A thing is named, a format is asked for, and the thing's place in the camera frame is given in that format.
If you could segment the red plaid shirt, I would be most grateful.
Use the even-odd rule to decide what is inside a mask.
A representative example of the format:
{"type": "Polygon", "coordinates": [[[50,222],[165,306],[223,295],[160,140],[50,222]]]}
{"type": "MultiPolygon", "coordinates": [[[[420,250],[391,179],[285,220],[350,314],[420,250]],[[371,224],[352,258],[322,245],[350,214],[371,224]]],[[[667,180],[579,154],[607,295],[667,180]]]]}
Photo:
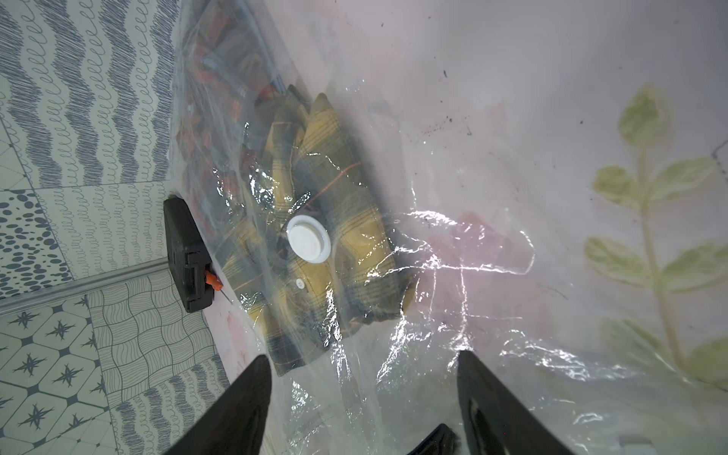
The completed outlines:
{"type": "Polygon", "coordinates": [[[180,195],[200,218],[226,226],[249,218],[276,225],[286,206],[274,165],[286,102],[246,1],[207,1],[193,10],[178,60],[176,172],[180,195]]]}

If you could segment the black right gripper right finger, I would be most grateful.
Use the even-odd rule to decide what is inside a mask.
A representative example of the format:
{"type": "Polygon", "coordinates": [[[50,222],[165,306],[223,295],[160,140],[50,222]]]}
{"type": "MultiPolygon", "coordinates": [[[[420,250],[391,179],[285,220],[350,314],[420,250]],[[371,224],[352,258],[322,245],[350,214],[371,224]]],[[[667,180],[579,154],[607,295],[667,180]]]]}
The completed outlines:
{"type": "Polygon", "coordinates": [[[570,454],[471,351],[458,354],[457,392],[471,454],[570,454]]]}

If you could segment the clear plastic vacuum bag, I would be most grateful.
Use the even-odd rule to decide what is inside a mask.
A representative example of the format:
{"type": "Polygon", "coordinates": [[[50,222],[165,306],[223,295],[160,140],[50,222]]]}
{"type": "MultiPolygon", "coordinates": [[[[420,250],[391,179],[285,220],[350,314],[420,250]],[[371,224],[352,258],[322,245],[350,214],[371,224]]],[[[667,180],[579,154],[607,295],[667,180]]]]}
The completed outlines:
{"type": "Polygon", "coordinates": [[[278,375],[224,291],[262,453],[470,454],[473,352],[570,454],[727,451],[723,1],[247,1],[284,91],[354,140],[411,297],[278,375]]]}

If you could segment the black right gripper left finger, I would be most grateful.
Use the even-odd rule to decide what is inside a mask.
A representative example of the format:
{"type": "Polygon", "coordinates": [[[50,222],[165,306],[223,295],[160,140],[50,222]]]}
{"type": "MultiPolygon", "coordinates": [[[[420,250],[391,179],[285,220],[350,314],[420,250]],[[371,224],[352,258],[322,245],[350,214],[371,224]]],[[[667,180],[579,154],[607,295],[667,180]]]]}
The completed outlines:
{"type": "Polygon", "coordinates": [[[168,453],[260,453],[271,394],[270,363],[259,355],[168,453]]]}

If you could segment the yellow plaid shirt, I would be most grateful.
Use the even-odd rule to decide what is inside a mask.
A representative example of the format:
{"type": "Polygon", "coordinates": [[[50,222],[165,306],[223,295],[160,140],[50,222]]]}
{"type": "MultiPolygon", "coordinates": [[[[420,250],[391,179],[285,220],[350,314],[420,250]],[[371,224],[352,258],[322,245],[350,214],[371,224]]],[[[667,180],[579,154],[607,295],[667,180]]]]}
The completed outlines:
{"type": "Polygon", "coordinates": [[[410,279],[358,148],[326,95],[307,100],[290,86],[276,98],[240,195],[242,213],[218,261],[278,375],[402,314],[410,279]]]}

